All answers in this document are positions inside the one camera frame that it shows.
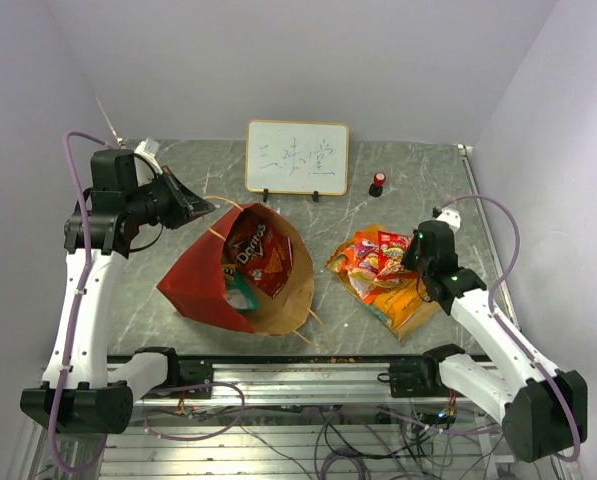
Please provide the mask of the orange kettle chips bag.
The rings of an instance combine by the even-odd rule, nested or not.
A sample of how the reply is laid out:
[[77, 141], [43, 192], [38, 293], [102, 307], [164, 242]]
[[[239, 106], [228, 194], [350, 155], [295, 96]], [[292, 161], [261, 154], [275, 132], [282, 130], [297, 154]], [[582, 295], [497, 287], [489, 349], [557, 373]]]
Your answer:
[[[378, 240], [379, 231], [384, 230], [380, 225], [374, 224], [358, 232], [376, 235]], [[424, 300], [426, 291], [419, 281], [418, 274], [411, 273], [413, 277], [403, 284], [374, 291], [366, 299], [361, 299], [350, 285], [365, 306], [369, 307], [400, 341], [424, 325], [438, 311], [437, 306]]]

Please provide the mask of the pink yellow snack bag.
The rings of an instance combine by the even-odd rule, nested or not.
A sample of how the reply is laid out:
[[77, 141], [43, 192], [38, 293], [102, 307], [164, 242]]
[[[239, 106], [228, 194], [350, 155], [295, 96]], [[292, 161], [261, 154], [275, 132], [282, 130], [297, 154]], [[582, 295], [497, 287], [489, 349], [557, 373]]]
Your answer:
[[357, 232], [352, 246], [353, 258], [348, 268], [350, 285], [361, 299], [379, 289], [391, 288], [393, 283], [378, 278], [379, 245], [376, 235]]

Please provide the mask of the red paper bag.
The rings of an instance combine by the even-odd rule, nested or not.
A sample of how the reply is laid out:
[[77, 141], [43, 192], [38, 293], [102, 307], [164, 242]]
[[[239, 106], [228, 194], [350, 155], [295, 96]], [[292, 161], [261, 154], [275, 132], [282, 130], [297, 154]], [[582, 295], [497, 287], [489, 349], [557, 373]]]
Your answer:
[[298, 231], [260, 203], [229, 203], [157, 289], [180, 315], [199, 323], [330, 348], [330, 336], [317, 343], [299, 332], [317, 315], [313, 262]]

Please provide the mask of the green white snack pack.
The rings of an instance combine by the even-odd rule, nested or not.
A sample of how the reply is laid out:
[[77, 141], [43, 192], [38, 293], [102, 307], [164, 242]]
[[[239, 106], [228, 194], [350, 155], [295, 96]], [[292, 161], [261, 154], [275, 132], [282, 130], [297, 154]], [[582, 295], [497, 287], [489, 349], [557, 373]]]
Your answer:
[[235, 284], [226, 285], [226, 299], [229, 305], [238, 312], [253, 311], [259, 308], [258, 299], [239, 272], [235, 274]]

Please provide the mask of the red doritos chips bag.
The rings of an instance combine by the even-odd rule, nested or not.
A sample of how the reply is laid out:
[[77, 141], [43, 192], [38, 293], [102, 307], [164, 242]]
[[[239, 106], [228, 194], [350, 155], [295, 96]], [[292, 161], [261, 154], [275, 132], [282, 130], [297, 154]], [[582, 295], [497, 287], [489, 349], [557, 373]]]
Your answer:
[[275, 298], [286, 285], [292, 244], [271, 220], [245, 210], [233, 224], [225, 249], [236, 269], [267, 296]]

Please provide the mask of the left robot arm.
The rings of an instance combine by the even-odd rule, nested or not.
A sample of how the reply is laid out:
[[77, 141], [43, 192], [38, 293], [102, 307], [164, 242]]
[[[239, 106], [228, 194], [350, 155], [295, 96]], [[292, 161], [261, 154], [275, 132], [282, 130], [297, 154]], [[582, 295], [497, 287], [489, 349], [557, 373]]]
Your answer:
[[96, 152], [92, 185], [64, 227], [66, 289], [53, 353], [40, 386], [23, 390], [23, 413], [61, 434], [120, 434], [134, 403], [151, 390], [170, 397], [181, 387], [174, 349], [138, 350], [114, 372], [107, 366], [110, 307], [141, 226], [180, 228], [214, 211], [167, 167], [152, 166], [140, 183], [141, 156], [128, 149]]

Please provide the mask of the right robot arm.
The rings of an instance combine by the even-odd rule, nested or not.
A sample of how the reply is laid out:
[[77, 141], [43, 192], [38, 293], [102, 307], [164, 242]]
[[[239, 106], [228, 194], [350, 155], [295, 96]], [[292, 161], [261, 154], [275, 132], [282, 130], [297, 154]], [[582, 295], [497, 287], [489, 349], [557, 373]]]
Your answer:
[[433, 362], [418, 373], [420, 387], [433, 396], [452, 389], [471, 400], [497, 422], [524, 462], [551, 455], [574, 461], [587, 438], [587, 383], [540, 353], [500, 310], [482, 279], [460, 266], [457, 220], [452, 213], [447, 221], [421, 222], [402, 264], [417, 273], [429, 299], [472, 335], [495, 369], [446, 345], [431, 351]]

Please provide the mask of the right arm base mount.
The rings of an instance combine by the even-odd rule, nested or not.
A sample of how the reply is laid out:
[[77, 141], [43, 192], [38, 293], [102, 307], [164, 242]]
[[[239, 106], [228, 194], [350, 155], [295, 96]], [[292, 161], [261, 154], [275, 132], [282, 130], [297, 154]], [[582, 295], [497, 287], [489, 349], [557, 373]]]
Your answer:
[[392, 361], [377, 380], [389, 386], [392, 399], [449, 396], [449, 388], [440, 379], [439, 363], [430, 357], [408, 356]]

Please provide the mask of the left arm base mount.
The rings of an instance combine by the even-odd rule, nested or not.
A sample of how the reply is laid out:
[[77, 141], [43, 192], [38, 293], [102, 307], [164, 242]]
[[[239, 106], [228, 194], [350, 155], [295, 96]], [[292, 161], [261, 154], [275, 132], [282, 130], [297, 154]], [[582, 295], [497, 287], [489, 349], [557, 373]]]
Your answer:
[[211, 398], [212, 387], [208, 384], [214, 380], [214, 369], [204, 360], [181, 360], [180, 381], [181, 386], [193, 385], [187, 389], [185, 398], [192, 400], [206, 400]]

